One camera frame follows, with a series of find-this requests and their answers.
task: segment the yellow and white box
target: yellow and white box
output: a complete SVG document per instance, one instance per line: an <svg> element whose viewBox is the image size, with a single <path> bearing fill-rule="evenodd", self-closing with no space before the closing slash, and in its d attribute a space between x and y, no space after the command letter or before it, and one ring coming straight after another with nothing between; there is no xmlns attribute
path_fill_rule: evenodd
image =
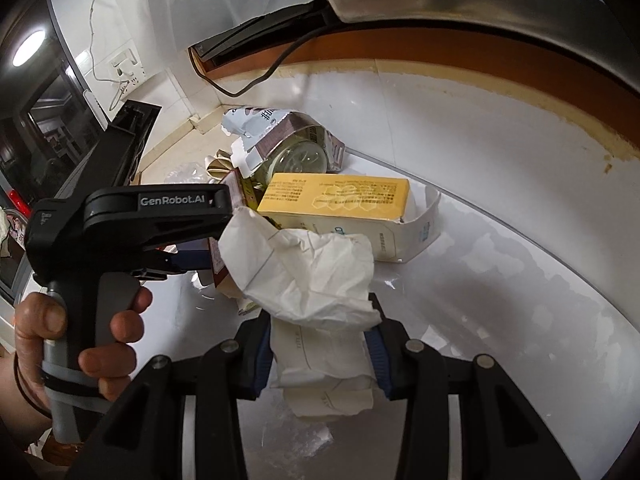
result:
<svg viewBox="0 0 640 480"><path fill-rule="evenodd" d="M437 238L439 199L430 186L414 198L405 178L275 173L258 212L282 228L364 234L376 260L407 262Z"/></svg>

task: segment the wall socket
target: wall socket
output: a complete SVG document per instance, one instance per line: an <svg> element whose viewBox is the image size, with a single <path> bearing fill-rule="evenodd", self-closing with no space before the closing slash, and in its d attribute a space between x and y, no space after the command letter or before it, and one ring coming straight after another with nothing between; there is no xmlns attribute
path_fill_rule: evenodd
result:
<svg viewBox="0 0 640 480"><path fill-rule="evenodd" d="M128 83L121 86L121 100L146 81L145 69L130 48L123 50L111 59L110 64L113 68L112 74L115 80L128 81Z"/></svg>

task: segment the red object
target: red object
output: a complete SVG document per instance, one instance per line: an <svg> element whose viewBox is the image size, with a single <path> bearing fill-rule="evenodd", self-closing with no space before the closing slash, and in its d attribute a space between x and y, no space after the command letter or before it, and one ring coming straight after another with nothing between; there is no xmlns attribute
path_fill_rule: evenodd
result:
<svg viewBox="0 0 640 480"><path fill-rule="evenodd" d="M22 199L18 192L15 189L12 189L9 192L9 199L14 203L15 208L20 211L27 218L31 216L31 208L27 205L27 203Z"/></svg>

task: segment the metal bolt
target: metal bolt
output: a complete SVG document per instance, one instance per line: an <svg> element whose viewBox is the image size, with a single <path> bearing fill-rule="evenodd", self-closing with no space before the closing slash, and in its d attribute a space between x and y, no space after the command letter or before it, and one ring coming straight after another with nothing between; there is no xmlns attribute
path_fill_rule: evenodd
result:
<svg viewBox="0 0 640 480"><path fill-rule="evenodd" d="M404 343L404 347L409 351L417 354L424 350L424 343L419 339L409 339L406 343Z"/></svg>
<svg viewBox="0 0 640 480"><path fill-rule="evenodd" d="M486 370L493 368L495 365L494 358L487 354L482 354L476 357L476 363L478 363L479 367L485 368Z"/></svg>
<svg viewBox="0 0 640 480"><path fill-rule="evenodd" d="M239 348L240 348L240 345L238 344L238 341L236 341L235 339L227 339L226 341L223 341L222 343L220 343L220 349L225 354L232 354Z"/></svg>
<svg viewBox="0 0 640 480"><path fill-rule="evenodd" d="M154 370L160 370L169 364L169 358L166 355L157 355L151 359L151 367Z"/></svg>

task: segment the white wire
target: white wire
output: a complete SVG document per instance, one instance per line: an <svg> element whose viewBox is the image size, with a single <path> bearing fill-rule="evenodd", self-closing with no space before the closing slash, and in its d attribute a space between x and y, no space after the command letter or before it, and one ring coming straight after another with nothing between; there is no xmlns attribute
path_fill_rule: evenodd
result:
<svg viewBox="0 0 640 480"><path fill-rule="evenodd" d="M131 83L131 80L130 79L123 79L123 80L117 81L115 79L100 78L100 77L98 77L96 75L96 73L95 73L95 58L94 58L94 36L95 36L95 31L94 31L94 5L95 5L95 0L90 0L90 1L91 1L91 7L89 8L89 30L91 30L91 41L89 42L89 57L91 58L91 72L93 73L94 79L96 81L105 81L105 82L109 82L109 83L116 83L118 85L118 91L116 92L116 95L114 95L113 99L111 100L111 104L109 105L109 111L113 112L114 108L117 106L118 100L124 94L124 91L127 88L127 86L129 85L129 83Z"/></svg>

